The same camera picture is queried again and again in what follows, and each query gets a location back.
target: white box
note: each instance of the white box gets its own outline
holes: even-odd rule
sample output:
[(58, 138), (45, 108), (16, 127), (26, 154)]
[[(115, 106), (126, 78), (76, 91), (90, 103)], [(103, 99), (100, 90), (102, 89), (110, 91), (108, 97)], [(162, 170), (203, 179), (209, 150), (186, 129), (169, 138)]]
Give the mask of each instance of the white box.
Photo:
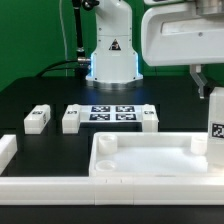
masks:
[(4, 171), (16, 152), (16, 136), (4, 135), (0, 139), (0, 174)]
[(24, 119), (26, 134), (40, 134), (51, 118), (49, 105), (36, 106)]
[(64, 134), (76, 134), (79, 132), (81, 106), (78, 104), (69, 105), (62, 119)]
[(155, 106), (149, 104), (142, 106), (142, 131), (158, 132), (158, 123)]
[(207, 161), (224, 166), (224, 88), (216, 87), (210, 95)]

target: blue light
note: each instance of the blue light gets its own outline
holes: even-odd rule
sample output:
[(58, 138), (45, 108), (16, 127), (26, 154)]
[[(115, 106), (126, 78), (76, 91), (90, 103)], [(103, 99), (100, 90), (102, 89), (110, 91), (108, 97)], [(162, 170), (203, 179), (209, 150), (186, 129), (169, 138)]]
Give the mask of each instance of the blue light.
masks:
[(138, 54), (136, 53), (136, 75), (139, 76), (138, 72)]
[(90, 69), (91, 69), (91, 77), (93, 77), (93, 53), (91, 54), (91, 66), (90, 66)]

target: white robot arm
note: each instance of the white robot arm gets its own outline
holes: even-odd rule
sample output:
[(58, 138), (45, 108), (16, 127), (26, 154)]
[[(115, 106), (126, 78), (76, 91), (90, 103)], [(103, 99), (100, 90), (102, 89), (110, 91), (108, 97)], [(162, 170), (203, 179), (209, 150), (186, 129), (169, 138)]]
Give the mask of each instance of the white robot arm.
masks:
[(204, 98), (207, 80), (201, 73), (201, 64), (224, 62), (224, 0), (153, 7), (143, 17), (141, 36), (143, 59), (147, 64), (190, 65), (200, 97)]
[(123, 0), (100, 0), (95, 7), (97, 48), (91, 57), (91, 86), (123, 89), (137, 85), (138, 54), (132, 47), (132, 10)]

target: black tabletop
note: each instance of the black tabletop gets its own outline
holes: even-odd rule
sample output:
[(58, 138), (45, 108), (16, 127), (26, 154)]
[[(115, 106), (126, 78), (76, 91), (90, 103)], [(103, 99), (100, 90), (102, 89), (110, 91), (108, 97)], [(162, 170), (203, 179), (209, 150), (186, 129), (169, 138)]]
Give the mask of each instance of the black tabletop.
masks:
[[(24, 118), (36, 105), (51, 106), (40, 135), (24, 133)], [(0, 93), (0, 135), (16, 134), (18, 152), (2, 176), (88, 176), (93, 134), (141, 131), (133, 124), (81, 124), (76, 135), (62, 134), (68, 105), (153, 104), (159, 131), (206, 131), (208, 100), (188, 76), (145, 77), (143, 85), (122, 91), (87, 87), (76, 78), (21, 78)], [(0, 206), (1, 223), (222, 223), (223, 206)]]

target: dark green backdrop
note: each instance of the dark green backdrop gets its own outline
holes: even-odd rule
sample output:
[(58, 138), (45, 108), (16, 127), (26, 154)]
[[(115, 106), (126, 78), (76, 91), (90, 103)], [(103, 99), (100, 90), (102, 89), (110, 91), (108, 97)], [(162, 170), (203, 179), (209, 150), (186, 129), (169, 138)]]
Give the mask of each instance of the dark green backdrop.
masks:
[[(142, 61), (143, 0), (127, 2), (133, 9), (133, 45), (140, 55), (140, 72), (143, 75), (188, 75), (187, 66), (150, 68)], [(69, 58), (75, 58), (76, 35), (71, 0), (63, 0), (63, 15)], [(96, 45), (94, 12), (82, 11), (82, 17), (84, 44), (89, 56)], [(1, 0), (0, 30), (0, 90), (17, 78), (34, 76), (47, 65), (64, 59), (59, 0)], [(207, 65), (204, 72), (224, 84), (224, 64)]]

